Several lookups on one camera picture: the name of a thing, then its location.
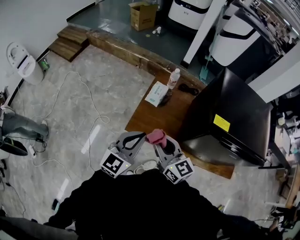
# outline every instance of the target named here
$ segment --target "mini fridge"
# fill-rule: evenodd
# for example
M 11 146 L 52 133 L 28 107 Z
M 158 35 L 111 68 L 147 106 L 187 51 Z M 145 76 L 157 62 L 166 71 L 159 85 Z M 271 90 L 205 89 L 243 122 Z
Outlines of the mini fridge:
M 193 100 L 178 135 L 182 149 L 216 165 L 260 165 L 270 105 L 227 68 Z

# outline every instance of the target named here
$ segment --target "gray pants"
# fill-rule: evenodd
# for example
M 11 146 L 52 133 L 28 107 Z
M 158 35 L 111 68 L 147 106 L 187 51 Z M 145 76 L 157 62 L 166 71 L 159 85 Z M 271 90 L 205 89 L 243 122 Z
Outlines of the gray pants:
M 26 138 L 34 140 L 37 138 L 45 140 L 48 127 L 45 124 L 38 124 L 19 114 L 9 112 L 4 114 L 2 135 L 6 136 L 10 133 L 19 133 Z

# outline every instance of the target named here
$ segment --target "wooden step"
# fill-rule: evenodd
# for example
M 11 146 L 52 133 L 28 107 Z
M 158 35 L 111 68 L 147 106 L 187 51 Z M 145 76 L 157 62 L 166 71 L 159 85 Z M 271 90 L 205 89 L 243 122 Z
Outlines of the wooden step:
M 80 46 L 87 47 L 89 45 L 88 37 L 86 36 L 86 30 L 67 26 L 61 30 L 57 36 L 64 38 L 70 42 L 76 43 Z
M 85 49 L 85 47 L 59 37 L 49 46 L 49 49 L 65 60 L 71 62 Z

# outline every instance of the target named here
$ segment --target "yellow sticky note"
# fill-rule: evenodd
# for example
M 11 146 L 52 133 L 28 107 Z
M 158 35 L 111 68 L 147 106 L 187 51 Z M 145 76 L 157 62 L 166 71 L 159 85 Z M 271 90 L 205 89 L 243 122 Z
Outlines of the yellow sticky note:
M 230 123 L 227 122 L 224 118 L 221 118 L 219 115 L 215 115 L 214 124 L 222 128 L 226 132 L 229 131 Z

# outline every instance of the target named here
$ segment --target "ceiling light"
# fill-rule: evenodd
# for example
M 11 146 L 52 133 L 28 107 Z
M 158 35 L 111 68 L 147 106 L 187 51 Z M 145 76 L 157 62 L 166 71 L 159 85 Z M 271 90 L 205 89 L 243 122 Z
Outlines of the ceiling light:
M 299 36 L 299 33 L 296 31 L 295 28 L 292 27 L 292 30 L 293 30 L 295 33 L 297 33 L 297 35 Z
M 286 19 L 283 19 L 283 21 L 290 26 L 289 22 Z

